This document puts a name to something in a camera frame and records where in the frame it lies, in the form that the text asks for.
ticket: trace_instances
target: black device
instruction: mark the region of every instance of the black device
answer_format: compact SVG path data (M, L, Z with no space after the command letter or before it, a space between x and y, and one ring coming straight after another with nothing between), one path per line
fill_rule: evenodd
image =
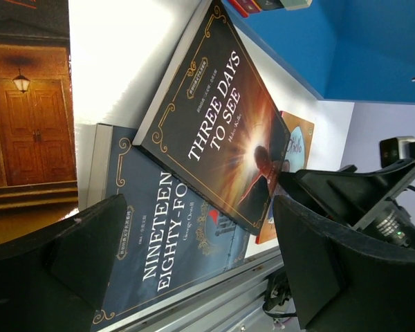
M288 280L277 300L295 300L302 329L415 329L415 226L396 202L415 191L415 139L382 141L380 155L377 172L350 165L279 177L291 198L277 196L273 205ZM267 314L290 317L269 313L274 302L266 299Z
M89 331L125 216L120 194L0 244L0 331Z

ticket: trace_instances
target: lavender wall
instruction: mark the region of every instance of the lavender wall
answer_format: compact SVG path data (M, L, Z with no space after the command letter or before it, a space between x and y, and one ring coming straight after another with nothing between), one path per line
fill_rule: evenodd
M341 166L354 164L359 172L380 169L378 143L394 136L415 136L415 106L355 104ZM398 203L412 215L415 224L415 193L403 192Z

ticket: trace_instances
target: metal frame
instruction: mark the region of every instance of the metal frame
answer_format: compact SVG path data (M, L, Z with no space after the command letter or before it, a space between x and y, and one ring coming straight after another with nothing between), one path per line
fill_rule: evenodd
M223 331L218 329L231 326L234 319L242 319L239 314L243 309L261 301L267 276L283 266L279 248L246 261L99 332Z

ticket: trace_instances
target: camera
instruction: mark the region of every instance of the camera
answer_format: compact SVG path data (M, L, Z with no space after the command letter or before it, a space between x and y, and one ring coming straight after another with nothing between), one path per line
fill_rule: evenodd
M381 167L385 168L401 159L415 160L415 137L393 137L380 142Z

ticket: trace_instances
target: hanging lantern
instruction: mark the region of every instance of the hanging lantern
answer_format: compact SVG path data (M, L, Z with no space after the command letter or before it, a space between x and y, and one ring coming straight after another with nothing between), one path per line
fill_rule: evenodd
M28 90L30 80L28 80L26 77L24 77L21 74L20 68L19 68L19 75L12 81L14 82L17 89L19 89L19 91L21 91L22 93L25 93Z

